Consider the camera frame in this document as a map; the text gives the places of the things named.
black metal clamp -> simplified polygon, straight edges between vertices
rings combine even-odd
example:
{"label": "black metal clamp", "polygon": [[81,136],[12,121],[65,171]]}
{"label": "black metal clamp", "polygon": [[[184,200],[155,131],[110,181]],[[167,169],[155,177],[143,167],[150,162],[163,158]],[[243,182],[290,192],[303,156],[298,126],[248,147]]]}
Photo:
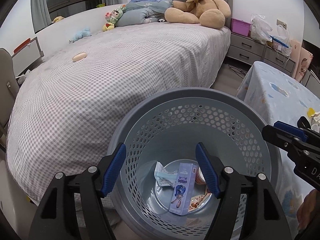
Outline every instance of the black metal clamp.
{"label": "black metal clamp", "polygon": [[[296,128],[278,121],[274,126],[265,126],[261,134],[265,141],[288,152],[287,156],[295,163],[293,172],[298,177],[309,183],[316,190],[320,190],[319,133],[311,129]],[[319,238],[320,213],[318,212],[308,227],[295,237],[295,240]]]}
{"label": "black metal clamp", "polygon": [[[288,157],[296,164],[295,174],[319,190],[320,135],[293,128],[283,123],[267,125],[262,136],[288,151]],[[116,240],[101,198],[112,191],[125,157],[125,145],[120,143],[112,155],[103,157],[97,166],[81,174],[55,174],[36,211],[28,239],[81,240],[74,200],[74,194],[80,193],[90,240]],[[241,194],[247,194],[247,203],[240,240],[291,239],[284,211],[265,174],[241,175],[234,168],[225,167],[218,157],[211,156],[202,143],[196,146],[196,159],[209,190],[221,199],[205,240],[230,240]],[[318,239],[319,225],[320,215],[295,240]]]}

blue gripper pad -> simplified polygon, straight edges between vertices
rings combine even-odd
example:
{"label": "blue gripper pad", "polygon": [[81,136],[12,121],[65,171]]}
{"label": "blue gripper pad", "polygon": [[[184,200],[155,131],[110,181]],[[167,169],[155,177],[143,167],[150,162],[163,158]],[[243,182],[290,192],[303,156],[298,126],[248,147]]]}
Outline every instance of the blue gripper pad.
{"label": "blue gripper pad", "polygon": [[275,122],[273,127],[276,127],[276,128],[283,130],[287,133],[290,133],[290,134],[300,138],[303,142],[306,142],[308,139],[308,137],[304,134],[303,130],[301,130],[297,127],[294,127],[292,125],[289,125],[287,123],[277,121],[277,122]]}
{"label": "blue gripper pad", "polygon": [[213,169],[206,152],[198,143],[196,146],[196,159],[204,176],[205,182],[207,183],[208,189],[212,192],[216,198],[220,197],[219,188],[219,177],[215,170]]}
{"label": "blue gripper pad", "polygon": [[113,157],[108,169],[104,173],[101,188],[101,192],[104,196],[106,196],[113,190],[113,187],[115,186],[116,180],[124,163],[126,152],[126,147],[124,144],[122,144]]}

gray plastic basket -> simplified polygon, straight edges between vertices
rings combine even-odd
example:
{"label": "gray plastic basket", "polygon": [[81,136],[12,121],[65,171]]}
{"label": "gray plastic basket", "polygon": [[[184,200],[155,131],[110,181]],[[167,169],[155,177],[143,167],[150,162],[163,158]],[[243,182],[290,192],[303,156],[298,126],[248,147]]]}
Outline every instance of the gray plastic basket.
{"label": "gray plastic basket", "polygon": [[[180,162],[197,163],[195,147],[203,142],[210,154],[239,173],[263,172],[277,191],[280,153],[263,140],[265,125],[242,101],[212,89],[179,88],[149,97],[121,121],[108,148],[111,154],[119,142],[127,147],[111,194],[116,210],[143,239],[203,239],[219,201],[212,196],[185,216],[168,212],[173,189],[157,185],[156,162],[168,171],[177,170]],[[245,204],[242,195],[233,238],[240,233]]]}

teddy bear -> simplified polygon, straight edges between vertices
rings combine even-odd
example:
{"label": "teddy bear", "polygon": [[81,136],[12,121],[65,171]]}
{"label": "teddy bear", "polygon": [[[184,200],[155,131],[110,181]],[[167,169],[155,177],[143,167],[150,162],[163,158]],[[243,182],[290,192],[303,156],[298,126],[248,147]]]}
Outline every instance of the teddy bear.
{"label": "teddy bear", "polygon": [[174,0],[173,7],[164,14],[169,23],[200,23],[215,29],[221,29],[230,16],[230,6],[224,0]]}
{"label": "teddy bear", "polygon": [[106,23],[105,25],[103,25],[102,31],[103,32],[110,31],[110,30],[112,30],[114,28],[115,28],[115,25],[113,23]]}
{"label": "teddy bear", "polygon": [[120,6],[119,9],[113,10],[111,13],[108,12],[106,14],[107,22],[115,25],[117,23],[117,21],[122,17],[125,9],[126,9],[125,5],[122,5],[122,6]]}
{"label": "teddy bear", "polygon": [[90,32],[90,28],[84,28],[81,31],[78,31],[75,36],[73,36],[72,40],[70,40],[70,43],[76,42],[79,39],[82,39],[84,37],[90,37],[91,36],[91,32]]}
{"label": "teddy bear", "polygon": [[62,16],[58,16],[58,17],[55,17],[54,19],[53,19],[53,23],[56,23],[56,22],[58,22],[58,21],[61,21],[61,20],[63,20],[64,18],[62,17]]}

human hand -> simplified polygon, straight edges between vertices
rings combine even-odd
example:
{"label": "human hand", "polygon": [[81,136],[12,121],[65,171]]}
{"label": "human hand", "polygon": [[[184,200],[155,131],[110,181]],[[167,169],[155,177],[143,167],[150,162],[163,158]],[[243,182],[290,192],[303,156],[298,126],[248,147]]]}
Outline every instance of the human hand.
{"label": "human hand", "polygon": [[317,197],[319,198],[319,195],[319,191],[316,189],[312,190],[299,207],[297,211],[298,231],[306,229],[319,210],[319,204],[317,204]]}

